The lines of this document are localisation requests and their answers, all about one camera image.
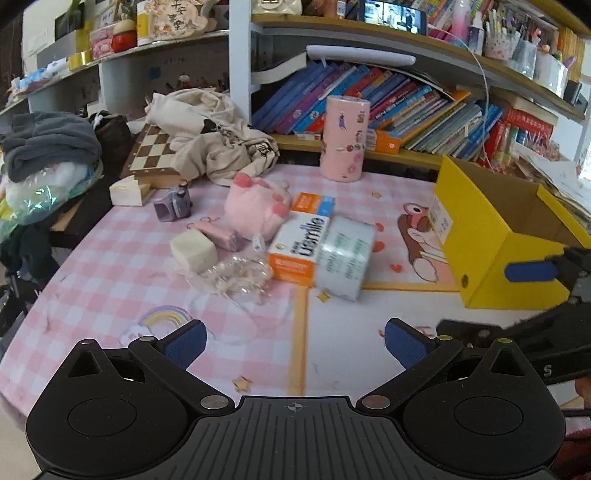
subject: pen holder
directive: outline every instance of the pen holder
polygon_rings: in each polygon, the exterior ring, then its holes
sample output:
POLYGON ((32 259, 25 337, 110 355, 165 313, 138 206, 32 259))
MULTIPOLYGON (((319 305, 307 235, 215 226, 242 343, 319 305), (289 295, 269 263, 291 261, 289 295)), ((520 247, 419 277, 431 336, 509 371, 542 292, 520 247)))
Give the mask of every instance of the pen holder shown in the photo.
POLYGON ((515 52, 506 65, 533 80, 537 53, 538 48, 533 43, 519 39, 515 52))
POLYGON ((484 56, 489 59, 509 60, 513 54, 513 42, 509 37, 487 35, 484 56))
POLYGON ((569 81, 569 70, 549 53, 540 52, 535 61, 534 82, 562 98, 569 81))

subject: white wall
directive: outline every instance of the white wall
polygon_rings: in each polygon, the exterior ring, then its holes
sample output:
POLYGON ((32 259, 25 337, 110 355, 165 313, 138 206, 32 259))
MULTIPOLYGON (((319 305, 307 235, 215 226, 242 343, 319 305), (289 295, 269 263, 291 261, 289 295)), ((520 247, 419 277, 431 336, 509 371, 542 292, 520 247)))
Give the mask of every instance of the white wall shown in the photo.
MULTIPOLYGON (((591 41, 586 42, 585 58, 583 62, 583 74, 591 75, 591 41)), ((589 100, 591 86, 583 84, 581 94, 589 100)), ((560 145, 560 153, 569 160, 575 160, 575 153, 579 146, 579 139, 583 133, 583 126, 569 120, 565 116, 558 115, 558 125, 552 134, 552 140, 560 145)))
MULTIPOLYGON (((37 52, 53 43, 55 19, 68 10, 71 2, 72 0, 37 0, 23 13, 22 60, 25 74, 37 69, 37 52)), ((94 15, 95 0, 86 0, 85 8, 86 18, 89 19, 94 15)))

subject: box label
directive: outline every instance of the box label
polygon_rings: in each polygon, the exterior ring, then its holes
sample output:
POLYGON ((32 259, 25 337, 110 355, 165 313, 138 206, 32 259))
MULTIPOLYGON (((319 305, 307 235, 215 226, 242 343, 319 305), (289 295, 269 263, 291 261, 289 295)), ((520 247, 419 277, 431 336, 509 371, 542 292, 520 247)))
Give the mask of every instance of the box label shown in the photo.
POLYGON ((433 226, 433 230, 437 234, 441 244, 445 244, 447 236, 452 229, 453 221, 449 213, 437 198, 437 195, 433 194, 433 203, 429 208, 429 220, 433 226))

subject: toy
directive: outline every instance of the toy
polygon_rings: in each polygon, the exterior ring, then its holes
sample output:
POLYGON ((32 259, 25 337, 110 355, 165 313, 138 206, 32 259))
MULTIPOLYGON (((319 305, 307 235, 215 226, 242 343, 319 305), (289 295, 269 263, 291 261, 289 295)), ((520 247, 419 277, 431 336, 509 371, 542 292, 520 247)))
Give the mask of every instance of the toy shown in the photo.
POLYGON ((180 218, 190 217, 192 206, 186 181, 170 189, 164 198, 154 200, 154 209, 161 222, 174 222, 180 218))
POLYGON ((255 235, 272 240, 290 213, 292 197, 288 189, 286 181, 277 183, 237 174, 224 207, 228 225, 247 240, 255 235))
POLYGON ((237 252, 241 249, 242 240, 237 236, 236 232, 233 232, 229 228, 216 225, 215 223, 206 220, 190 223, 187 225, 187 228, 200 231, 217 247, 228 250, 229 252, 237 252))

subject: gray folded clothes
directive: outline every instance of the gray folded clothes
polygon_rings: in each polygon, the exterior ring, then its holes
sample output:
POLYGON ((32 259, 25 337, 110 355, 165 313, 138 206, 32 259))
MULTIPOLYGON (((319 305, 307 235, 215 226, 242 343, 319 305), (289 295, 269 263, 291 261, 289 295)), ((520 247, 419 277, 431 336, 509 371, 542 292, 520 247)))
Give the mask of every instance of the gray folded clothes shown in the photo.
POLYGON ((16 183, 55 163, 91 165, 101 153, 91 124, 66 112, 14 115, 2 149, 8 177, 16 183))

